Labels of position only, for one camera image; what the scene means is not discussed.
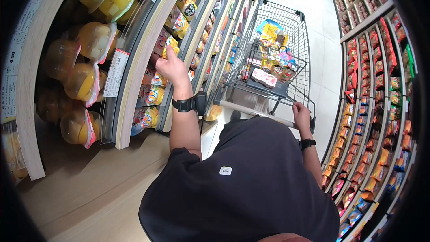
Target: shopping cart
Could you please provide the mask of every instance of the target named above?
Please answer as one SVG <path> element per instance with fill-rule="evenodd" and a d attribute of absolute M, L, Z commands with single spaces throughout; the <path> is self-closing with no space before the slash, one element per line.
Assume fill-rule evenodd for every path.
<path fill-rule="evenodd" d="M 267 19 L 279 24 L 282 32 L 287 34 L 285 45 L 273 45 L 261 37 L 261 24 L 270 22 Z M 254 68 L 267 68 L 267 64 L 262 60 L 266 58 L 273 65 L 282 65 L 281 75 L 278 72 L 271 73 L 277 75 L 276 86 L 270 89 L 251 78 Z M 224 100 L 228 88 L 232 88 L 228 100 Z M 257 94 L 275 101 L 272 110 L 254 110 L 233 103 L 235 89 L 246 91 L 250 94 Z M 252 16 L 247 31 L 242 35 L 239 48 L 236 52 L 233 66 L 230 73 L 226 74 L 215 94 L 213 104 L 224 106 L 250 115 L 260 115 L 270 117 L 280 121 L 288 127 L 295 128 L 293 122 L 275 117 L 275 110 L 279 104 L 292 106 L 293 102 L 302 102 L 308 109 L 312 103 L 311 111 L 311 132 L 315 128 L 315 103 L 309 99 L 310 94 L 310 52 L 307 36 L 306 22 L 304 14 L 300 11 L 284 7 L 268 0 L 259 0 L 255 12 Z"/>

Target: right hand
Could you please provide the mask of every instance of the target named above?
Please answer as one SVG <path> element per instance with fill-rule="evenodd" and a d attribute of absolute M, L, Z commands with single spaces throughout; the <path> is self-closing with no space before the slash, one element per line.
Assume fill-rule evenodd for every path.
<path fill-rule="evenodd" d="M 298 131 L 307 131 L 310 127 L 310 111 L 300 102 L 294 102 L 293 106 L 294 123 Z"/>
<path fill-rule="evenodd" d="M 187 68 L 176 56 L 175 51 L 170 45 L 166 47 L 166 57 L 167 60 L 153 53 L 150 60 L 155 61 L 154 65 L 157 71 L 160 72 L 163 77 L 169 79 L 173 86 L 180 87 L 190 83 Z"/>

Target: yellow snack package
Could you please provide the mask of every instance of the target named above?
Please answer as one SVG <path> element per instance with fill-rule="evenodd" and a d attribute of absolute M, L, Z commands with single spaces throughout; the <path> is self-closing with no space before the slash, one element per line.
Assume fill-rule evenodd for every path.
<path fill-rule="evenodd" d="M 160 34 L 158 35 L 157 42 L 155 42 L 154 46 L 154 52 L 158 54 L 159 56 L 163 57 L 164 59 L 167 59 L 166 57 L 166 46 L 171 45 L 173 50 L 175 51 L 175 54 L 178 55 L 179 53 L 179 46 L 178 42 L 174 39 L 172 35 L 170 35 L 164 28 L 161 30 Z"/>
<path fill-rule="evenodd" d="M 193 0 L 177 0 L 176 5 L 188 21 L 191 21 L 194 18 L 197 6 Z"/>
<path fill-rule="evenodd" d="M 189 27 L 188 21 L 176 5 L 173 6 L 164 25 L 169 28 L 172 35 L 178 36 L 180 39 L 184 38 Z"/>

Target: wrist device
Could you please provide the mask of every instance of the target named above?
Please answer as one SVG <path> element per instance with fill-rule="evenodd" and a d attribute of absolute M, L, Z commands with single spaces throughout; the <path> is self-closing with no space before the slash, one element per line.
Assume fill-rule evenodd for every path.
<path fill-rule="evenodd" d="M 298 145 L 301 147 L 301 150 L 304 150 L 305 148 L 309 148 L 312 145 L 316 145 L 316 141 L 308 138 L 308 139 L 299 141 Z"/>
<path fill-rule="evenodd" d="M 198 116 L 204 116 L 206 112 L 206 99 L 208 94 L 199 91 L 193 97 L 186 100 L 172 100 L 172 105 L 179 112 L 188 112 L 191 110 L 196 110 Z"/>

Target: tiled floor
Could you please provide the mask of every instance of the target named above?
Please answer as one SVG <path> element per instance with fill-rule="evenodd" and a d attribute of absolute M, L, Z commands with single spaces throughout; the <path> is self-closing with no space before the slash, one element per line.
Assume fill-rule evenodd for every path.
<path fill-rule="evenodd" d="M 314 139 L 320 159 L 324 156 L 339 103 L 341 88 L 341 46 L 339 28 L 333 0 L 269 0 L 304 13 L 310 46 L 310 99 L 316 105 Z M 218 118 L 218 126 L 208 156 L 218 143 L 219 133 L 230 119 L 231 110 L 224 109 Z M 291 107 L 279 105 L 275 115 L 293 120 Z"/>

